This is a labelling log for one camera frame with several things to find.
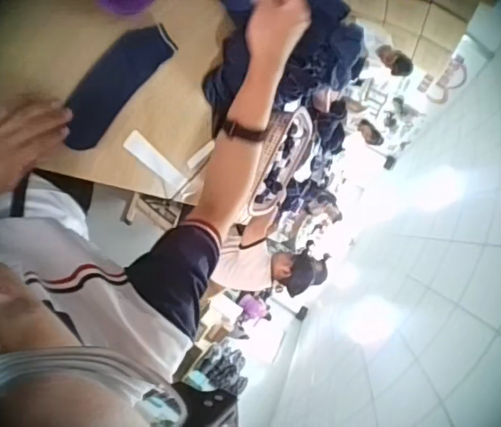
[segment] forearm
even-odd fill
[[[277,214],[278,208],[272,209],[265,215],[255,216],[252,218],[244,230],[240,244],[242,246],[248,246],[258,240],[268,237],[268,234],[271,231],[270,227],[276,219]]]
[[[265,129],[280,71],[251,60],[246,78],[230,106],[228,119],[246,128]],[[220,132],[206,169],[199,205],[189,219],[209,222],[224,236],[249,196],[263,145]]]

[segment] white paper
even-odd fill
[[[124,148],[164,181],[167,197],[171,197],[187,181],[138,131],[131,132],[125,139]]]
[[[196,170],[201,163],[205,161],[205,159],[211,154],[211,152],[214,150],[214,140],[210,140],[205,146],[197,151],[193,157],[191,157],[187,161],[187,166],[191,171]]]

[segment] white shirt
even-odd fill
[[[242,237],[235,228],[222,243],[221,258],[211,280],[239,291],[262,291],[271,287],[271,255],[266,240],[256,245],[240,246]]]
[[[383,64],[378,56],[378,49],[384,45],[392,46],[391,35],[381,27],[367,20],[357,20],[357,24],[363,27],[365,32],[364,42],[367,51],[367,63],[360,72],[360,79],[374,78],[377,81],[391,77],[391,71]]]
[[[9,217],[11,197],[0,197],[0,262],[41,301],[67,313],[84,345],[111,348],[171,381],[190,338],[150,307],[124,269],[87,240],[85,215],[76,202],[35,175],[23,218]]]

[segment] navy sleeve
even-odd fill
[[[208,231],[182,225],[169,230],[125,271],[140,297],[194,340],[199,300],[219,254]]]

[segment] navy blue sock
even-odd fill
[[[67,100],[74,118],[66,145],[72,149],[95,147],[119,110],[176,49],[162,25],[121,36]]]

